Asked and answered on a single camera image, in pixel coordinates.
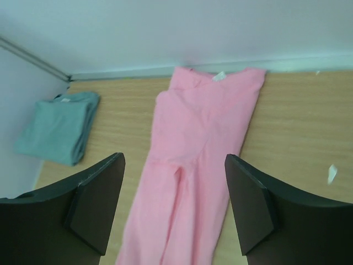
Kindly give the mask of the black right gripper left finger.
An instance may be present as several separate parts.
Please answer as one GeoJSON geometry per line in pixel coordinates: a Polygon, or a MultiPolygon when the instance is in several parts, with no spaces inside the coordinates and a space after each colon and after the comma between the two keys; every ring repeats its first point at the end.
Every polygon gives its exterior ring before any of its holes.
{"type": "Polygon", "coordinates": [[[2,198],[1,263],[98,264],[124,171],[124,155],[114,153],[51,185],[2,198]]]}

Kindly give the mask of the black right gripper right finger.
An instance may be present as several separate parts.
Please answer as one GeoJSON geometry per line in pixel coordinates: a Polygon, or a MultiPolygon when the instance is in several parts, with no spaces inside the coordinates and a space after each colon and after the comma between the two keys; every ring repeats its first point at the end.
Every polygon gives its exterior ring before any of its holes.
{"type": "Polygon", "coordinates": [[[352,263],[352,204],[305,192],[236,155],[224,165],[249,264],[352,263]]]}

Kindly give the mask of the pink t shirt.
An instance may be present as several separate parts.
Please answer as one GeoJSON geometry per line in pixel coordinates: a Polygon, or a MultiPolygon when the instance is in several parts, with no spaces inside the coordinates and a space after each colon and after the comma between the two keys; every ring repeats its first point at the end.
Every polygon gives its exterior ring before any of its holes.
{"type": "Polygon", "coordinates": [[[229,202],[224,162],[241,151],[265,75],[174,70],[156,98],[117,264],[212,263],[229,202]]]}

